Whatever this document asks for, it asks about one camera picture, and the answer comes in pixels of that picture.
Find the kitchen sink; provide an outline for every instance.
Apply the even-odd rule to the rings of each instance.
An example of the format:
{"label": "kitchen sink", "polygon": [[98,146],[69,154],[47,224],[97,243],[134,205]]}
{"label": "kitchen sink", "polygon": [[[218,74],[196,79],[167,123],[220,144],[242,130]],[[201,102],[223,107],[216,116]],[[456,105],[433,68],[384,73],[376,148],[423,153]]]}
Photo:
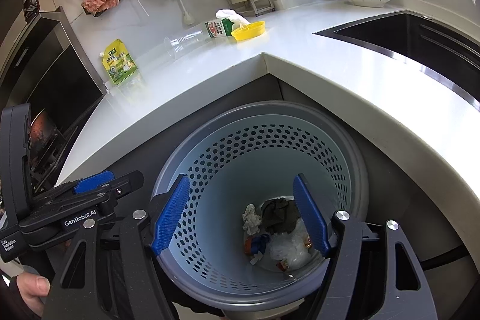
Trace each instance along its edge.
{"label": "kitchen sink", "polygon": [[316,34],[403,61],[480,110],[480,43],[452,27],[417,13],[400,11]]}

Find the kitchen counter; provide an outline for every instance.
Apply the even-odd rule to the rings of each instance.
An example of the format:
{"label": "kitchen counter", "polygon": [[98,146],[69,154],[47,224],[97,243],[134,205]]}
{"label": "kitchen counter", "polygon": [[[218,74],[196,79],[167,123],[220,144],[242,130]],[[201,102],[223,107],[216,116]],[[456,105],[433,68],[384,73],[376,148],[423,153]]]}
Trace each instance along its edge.
{"label": "kitchen counter", "polygon": [[[175,62],[161,45],[152,48],[137,59],[140,72],[111,88],[95,109],[58,184],[100,172],[200,107],[271,73],[346,121],[402,168],[444,213],[480,268],[480,112],[401,56],[313,34],[405,8],[325,1],[262,16],[262,36],[241,43],[215,39]],[[417,0],[407,8],[478,39],[477,25],[445,9]]]}

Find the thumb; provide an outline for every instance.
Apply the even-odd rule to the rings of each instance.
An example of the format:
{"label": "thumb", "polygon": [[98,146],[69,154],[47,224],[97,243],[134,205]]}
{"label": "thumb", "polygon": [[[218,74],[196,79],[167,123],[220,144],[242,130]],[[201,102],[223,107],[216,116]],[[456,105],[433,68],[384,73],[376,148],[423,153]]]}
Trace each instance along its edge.
{"label": "thumb", "polygon": [[49,294],[50,282],[39,275],[24,272],[17,277],[17,287],[27,306],[38,316],[43,314],[43,303],[39,297]]}

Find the clear plastic cup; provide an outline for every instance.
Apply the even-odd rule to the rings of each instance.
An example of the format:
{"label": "clear plastic cup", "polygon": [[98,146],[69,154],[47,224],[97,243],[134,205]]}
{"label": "clear plastic cup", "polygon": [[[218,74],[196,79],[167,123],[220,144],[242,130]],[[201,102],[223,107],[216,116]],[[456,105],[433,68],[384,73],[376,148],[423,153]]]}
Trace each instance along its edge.
{"label": "clear plastic cup", "polygon": [[165,47],[170,57],[178,59],[211,39],[205,24],[201,23],[186,31],[165,37]]}

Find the perforated basket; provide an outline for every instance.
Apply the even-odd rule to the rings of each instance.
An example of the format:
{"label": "perforated basket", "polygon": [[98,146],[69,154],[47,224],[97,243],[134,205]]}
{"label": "perforated basket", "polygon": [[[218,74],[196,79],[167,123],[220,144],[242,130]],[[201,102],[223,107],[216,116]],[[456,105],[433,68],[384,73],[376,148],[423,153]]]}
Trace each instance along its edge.
{"label": "perforated basket", "polygon": [[158,257],[184,292],[224,310],[267,310],[299,300],[322,283],[320,254],[282,273],[252,266],[243,253],[245,207],[291,196],[295,175],[323,191],[339,209],[363,219],[368,179],[358,148],[342,127],[311,108],[270,101],[242,106],[204,124],[163,167],[153,196],[178,174],[190,198],[168,249]]}

